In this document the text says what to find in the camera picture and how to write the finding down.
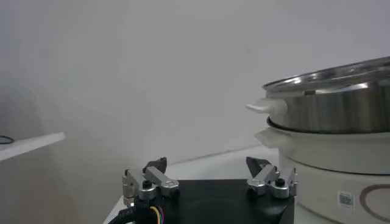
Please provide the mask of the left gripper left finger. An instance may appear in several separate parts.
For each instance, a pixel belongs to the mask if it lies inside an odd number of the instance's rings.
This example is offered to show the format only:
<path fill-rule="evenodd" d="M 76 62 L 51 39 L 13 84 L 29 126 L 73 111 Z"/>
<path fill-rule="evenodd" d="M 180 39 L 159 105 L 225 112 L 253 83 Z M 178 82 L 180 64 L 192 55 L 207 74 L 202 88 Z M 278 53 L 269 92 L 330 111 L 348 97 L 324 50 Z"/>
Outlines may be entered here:
<path fill-rule="evenodd" d="M 149 161 L 141 170 L 126 169 L 122 176 L 122 197 L 127 207 L 137 201 L 151 203 L 157 198 L 176 199 L 180 196 L 180 184 L 165 175 L 166 157 Z"/>

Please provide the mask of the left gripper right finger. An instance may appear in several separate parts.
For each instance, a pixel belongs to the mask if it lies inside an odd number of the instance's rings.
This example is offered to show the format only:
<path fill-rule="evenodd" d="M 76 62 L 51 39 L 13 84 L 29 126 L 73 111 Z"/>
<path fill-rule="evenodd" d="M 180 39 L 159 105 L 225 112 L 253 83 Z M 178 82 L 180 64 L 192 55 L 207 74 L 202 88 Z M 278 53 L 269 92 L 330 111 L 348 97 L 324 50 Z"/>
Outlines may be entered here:
<path fill-rule="evenodd" d="M 297 195 L 297 172 L 287 167 L 278 170 L 266 159 L 247 157 L 246 164 L 251 174 L 247 183 L 247 194 L 250 198 L 258 198 L 269 194 L 276 199 L 287 199 Z"/>

